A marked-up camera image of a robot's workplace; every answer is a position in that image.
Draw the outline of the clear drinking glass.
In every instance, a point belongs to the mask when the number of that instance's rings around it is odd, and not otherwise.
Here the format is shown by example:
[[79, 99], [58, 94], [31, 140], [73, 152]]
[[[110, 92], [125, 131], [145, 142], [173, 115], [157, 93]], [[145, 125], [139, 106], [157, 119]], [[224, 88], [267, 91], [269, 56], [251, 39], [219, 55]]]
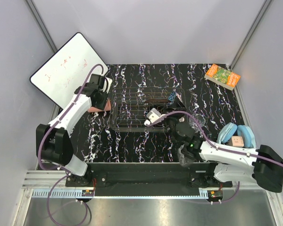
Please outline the clear drinking glass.
[[203, 128], [205, 123], [205, 118], [198, 113], [192, 114], [192, 118], [189, 118], [189, 125], [195, 130], [195, 132], [200, 132], [200, 129], [197, 124], [199, 124], [200, 127]]

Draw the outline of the wire dish rack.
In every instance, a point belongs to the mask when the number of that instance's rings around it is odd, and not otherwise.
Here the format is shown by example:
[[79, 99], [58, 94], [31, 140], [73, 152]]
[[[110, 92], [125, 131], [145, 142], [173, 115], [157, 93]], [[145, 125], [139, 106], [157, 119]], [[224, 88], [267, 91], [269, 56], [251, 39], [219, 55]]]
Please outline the wire dish rack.
[[[172, 104], [144, 103], [145, 100], [151, 98], [168, 99], [173, 91], [177, 93], [177, 97]], [[167, 132], [169, 128], [166, 120], [151, 127], [144, 125], [149, 111], [156, 108], [161, 114], [166, 114], [186, 110], [185, 94], [182, 88], [115, 88], [111, 104], [109, 126], [117, 132]]]

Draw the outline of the blue orange patterned bowl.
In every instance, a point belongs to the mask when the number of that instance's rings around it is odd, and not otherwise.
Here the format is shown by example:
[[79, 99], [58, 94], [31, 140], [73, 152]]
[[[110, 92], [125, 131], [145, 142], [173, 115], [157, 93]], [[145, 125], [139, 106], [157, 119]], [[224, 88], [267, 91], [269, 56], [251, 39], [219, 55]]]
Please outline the blue orange patterned bowl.
[[176, 97], [177, 97], [177, 93], [173, 91], [168, 97], [168, 103], [172, 104], [175, 101]]

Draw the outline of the clear glass square plate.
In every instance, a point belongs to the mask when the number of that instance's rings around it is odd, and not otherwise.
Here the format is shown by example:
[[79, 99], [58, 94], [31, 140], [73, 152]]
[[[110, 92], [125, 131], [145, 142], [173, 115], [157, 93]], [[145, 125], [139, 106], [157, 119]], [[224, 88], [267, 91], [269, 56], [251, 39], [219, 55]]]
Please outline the clear glass square plate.
[[184, 168], [190, 167], [193, 163], [195, 163], [195, 159], [191, 159], [184, 155], [183, 150], [185, 149], [184, 145], [180, 146], [177, 150], [177, 157], [180, 165]]

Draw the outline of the red floral plate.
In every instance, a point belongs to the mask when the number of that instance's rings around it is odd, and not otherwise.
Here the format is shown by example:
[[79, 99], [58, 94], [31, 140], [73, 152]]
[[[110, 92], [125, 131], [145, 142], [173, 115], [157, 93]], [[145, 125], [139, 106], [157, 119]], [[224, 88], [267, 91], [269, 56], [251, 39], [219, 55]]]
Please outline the red floral plate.
[[151, 98], [151, 99], [147, 99], [144, 101], [144, 103], [147, 103], [147, 104], [154, 104], [154, 103], [171, 103], [171, 101], [169, 99], [161, 99], [161, 98]]

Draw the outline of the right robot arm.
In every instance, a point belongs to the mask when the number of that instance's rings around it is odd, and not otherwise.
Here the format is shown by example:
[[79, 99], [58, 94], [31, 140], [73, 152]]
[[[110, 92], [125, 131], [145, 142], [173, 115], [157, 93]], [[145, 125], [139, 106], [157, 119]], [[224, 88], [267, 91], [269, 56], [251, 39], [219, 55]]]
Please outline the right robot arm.
[[257, 183], [270, 192], [282, 192], [283, 159], [271, 147], [261, 145], [256, 149], [221, 145], [199, 137], [186, 121], [170, 117], [166, 124], [182, 165], [212, 162], [213, 169], [204, 176], [207, 185], [214, 187], [220, 182], [243, 181]]

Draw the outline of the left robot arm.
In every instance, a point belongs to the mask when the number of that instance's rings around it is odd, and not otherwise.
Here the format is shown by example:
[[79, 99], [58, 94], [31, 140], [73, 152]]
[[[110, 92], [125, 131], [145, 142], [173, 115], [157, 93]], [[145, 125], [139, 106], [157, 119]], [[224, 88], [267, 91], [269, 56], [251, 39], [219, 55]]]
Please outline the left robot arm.
[[79, 86], [65, 109], [48, 124], [40, 124], [36, 129], [36, 155], [76, 175], [81, 186], [92, 182], [92, 174], [87, 172], [87, 163], [75, 154], [70, 134], [88, 109], [104, 110], [113, 80], [106, 76], [92, 74], [89, 81]]

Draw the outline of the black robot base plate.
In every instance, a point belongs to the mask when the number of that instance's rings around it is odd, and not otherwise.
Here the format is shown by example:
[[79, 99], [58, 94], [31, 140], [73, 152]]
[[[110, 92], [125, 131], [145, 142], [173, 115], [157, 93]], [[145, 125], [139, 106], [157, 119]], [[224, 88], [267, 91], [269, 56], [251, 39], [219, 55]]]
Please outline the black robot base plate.
[[89, 163], [87, 178], [69, 176], [66, 186], [108, 187], [114, 184], [184, 184], [191, 187], [232, 187], [213, 177], [216, 163], [193, 163], [184, 168], [171, 163]]

